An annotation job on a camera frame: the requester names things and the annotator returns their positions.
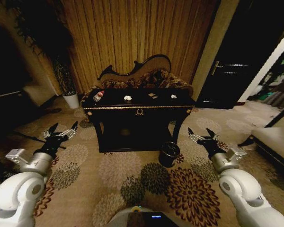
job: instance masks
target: dark wooden door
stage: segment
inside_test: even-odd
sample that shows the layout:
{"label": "dark wooden door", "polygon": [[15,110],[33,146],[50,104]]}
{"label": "dark wooden door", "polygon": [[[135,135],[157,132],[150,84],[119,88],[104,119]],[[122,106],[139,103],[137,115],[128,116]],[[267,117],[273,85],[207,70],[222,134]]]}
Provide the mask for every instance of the dark wooden door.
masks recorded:
{"label": "dark wooden door", "polygon": [[241,0],[198,99],[233,108],[284,32],[284,0]]}

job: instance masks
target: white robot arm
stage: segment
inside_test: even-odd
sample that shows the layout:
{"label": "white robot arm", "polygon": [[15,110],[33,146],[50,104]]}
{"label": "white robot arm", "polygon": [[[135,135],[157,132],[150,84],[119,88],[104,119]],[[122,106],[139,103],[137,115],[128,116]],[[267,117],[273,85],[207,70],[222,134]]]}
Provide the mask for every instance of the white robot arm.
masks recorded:
{"label": "white robot arm", "polygon": [[33,212],[42,197],[51,163],[58,147],[77,132],[77,122],[70,130],[54,132],[58,124],[45,132],[46,143],[35,151],[32,158],[24,149],[13,149],[6,157],[20,165],[22,173],[14,175],[0,185],[0,227],[34,227]]}
{"label": "white robot arm", "polygon": [[227,169],[220,173],[219,184],[236,208],[242,227],[284,227],[284,216],[271,207],[251,174]]}
{"label": "white robot arm", "polygon": [[207,129],[209,137],[195,135],[188,128],[189,137],[203,145],[219,174],[219,185],[229,196],[237,210],[237,219],[242,227],[284,227],[284,216],[272,208],[261,191],[258,181],[249,173],[238,169],[240,160],[247,153],[231,148],[228,152],[217,146],[217,137]]}
{"label": "white robot arm", "polygon": [[33,212],[44,190],[38,173],[14,175],[0,185],[0,227],[33,227]]}

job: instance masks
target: table leg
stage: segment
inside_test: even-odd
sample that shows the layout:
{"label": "table leg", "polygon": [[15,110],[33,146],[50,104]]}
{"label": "table leg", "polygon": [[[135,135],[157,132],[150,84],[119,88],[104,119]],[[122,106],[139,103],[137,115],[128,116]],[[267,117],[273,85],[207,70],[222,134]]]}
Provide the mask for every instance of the table leg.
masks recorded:
{"label": "table leg", "polygon": [[172,133],[172,139],[173,139],[174,143],[177,143],[177,141],[178,141],[179,131],[180,131],[181,125],[182,125],[183,121],[185,120],[185,118],[186,118],[186,116],[176,120],[176,125],[175,125],[174,131]]}
{"label": "table leg", "polygon": [[99,150],[101,150],[102,147],[102,135],[103,131],[101,129],[101,125],[99,121],[92,121],[96,130],[97,138],[98,138],[98,145],[99,145]]}

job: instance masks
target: black trash can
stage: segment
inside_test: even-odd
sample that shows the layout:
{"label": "black trash can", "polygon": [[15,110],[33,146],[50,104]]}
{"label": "black trash can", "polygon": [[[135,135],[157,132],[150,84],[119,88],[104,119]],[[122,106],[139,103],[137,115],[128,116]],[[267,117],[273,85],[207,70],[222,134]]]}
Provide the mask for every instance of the black trash can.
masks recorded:
{"label": "black trash can", "polygon": [[162,145],[159,162],[164,167],[174,166],[177,157],[180,155],[180,148],[174,142],[166,142]]}

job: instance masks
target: carpet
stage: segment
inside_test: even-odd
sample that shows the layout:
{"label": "carpet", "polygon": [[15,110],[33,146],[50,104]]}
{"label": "carpet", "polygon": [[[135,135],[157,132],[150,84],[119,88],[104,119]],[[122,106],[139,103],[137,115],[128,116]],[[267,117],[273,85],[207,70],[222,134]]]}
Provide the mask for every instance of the carpet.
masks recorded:
{"label": "carpet", "polygon": [[[232,202],[220,190],[206,150],[188,138],[187,127],[201,136],[210,128],[219,134],[220,146],[228,149],[279,114],[274,107],[252,101],[231,110],[194,108],[180,129],[181,155],[172,168],[164,168],[158,151],[99,153],[95,128],[80,108],[69,109],[61,97],[53,108],[61,111],[16,129],[41,139],[43,130],[56,122],[60,131],[79,122],[78,134],[63,143],[66,149],[59,149],[53,161],[45,195],[35,208],[36,227],[100,227],[133,205],[168,212],[197,227],[237,227]],[[33,153],[41,146],[8,136],[0,141],[1,159],[12,148]],[[245,150],[241,168],[254,175],[271,205],[284,214],[284,179],[254,145]]]}

